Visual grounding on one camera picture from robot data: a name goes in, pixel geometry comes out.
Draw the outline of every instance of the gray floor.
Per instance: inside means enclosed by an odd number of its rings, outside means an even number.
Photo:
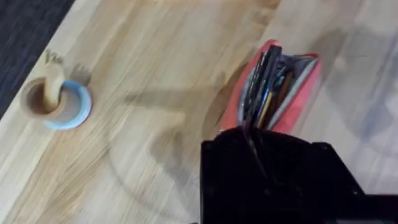
[[[0,118],[74,0],[0,0]]]

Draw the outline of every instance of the blue washi tape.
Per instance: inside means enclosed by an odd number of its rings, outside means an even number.
[[[44,124],[51,129],[66,130],[79,126],[87,119],[93,104],[90,92],[84,85],[73,80],[65,80],[62,86],[79,97],[80,110],[76,117],[68,122],[44,121]]]

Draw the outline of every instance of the black object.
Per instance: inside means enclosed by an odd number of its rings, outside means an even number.
[[[366,195],[329,144],[249,135],[257,155],[241,128],[202,143],[202,224],[397,220],[398,197]]]

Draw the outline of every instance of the wooden tabletop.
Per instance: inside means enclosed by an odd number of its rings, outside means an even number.
[[[293,134],[332,143],[366,192],[398,193],[398,2],[278,3],[76,0],[49,48],[67,73],[90,71],[93,111],[52,131],[16,97],[0,120],[0,222],[198,222],[200,143],[270,38],[323,60]]]

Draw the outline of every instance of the pencil case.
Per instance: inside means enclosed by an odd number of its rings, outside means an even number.
[[[235,84],[220,131],[241,125],[288,134],[310,97],[321,62],[317,54],[286,55],[268,40]]]

